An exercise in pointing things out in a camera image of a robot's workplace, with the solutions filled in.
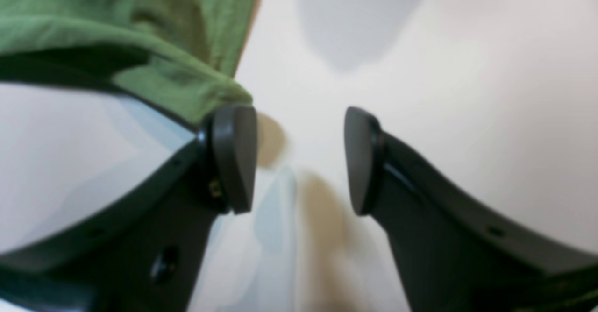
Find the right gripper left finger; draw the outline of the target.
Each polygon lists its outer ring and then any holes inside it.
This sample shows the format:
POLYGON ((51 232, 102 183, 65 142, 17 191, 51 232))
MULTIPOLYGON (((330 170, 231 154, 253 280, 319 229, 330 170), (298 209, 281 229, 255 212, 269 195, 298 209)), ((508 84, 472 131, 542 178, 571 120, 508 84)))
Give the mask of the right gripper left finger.
POLYGON ((185 312, 212 225, 250 212, 256 109, 218 108, 197 137, 100 212, 1 255, 1 299, 33 312, 185 312))

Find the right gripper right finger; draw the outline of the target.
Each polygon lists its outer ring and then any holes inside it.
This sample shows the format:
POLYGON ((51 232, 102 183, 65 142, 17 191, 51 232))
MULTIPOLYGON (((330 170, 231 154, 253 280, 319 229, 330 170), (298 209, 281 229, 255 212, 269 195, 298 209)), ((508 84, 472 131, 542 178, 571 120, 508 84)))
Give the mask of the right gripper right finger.
POLYGON ((373 114, 344 117, 350 201, 385 231, 412 312, 595 312, 597 255, 462 191, 373 114))

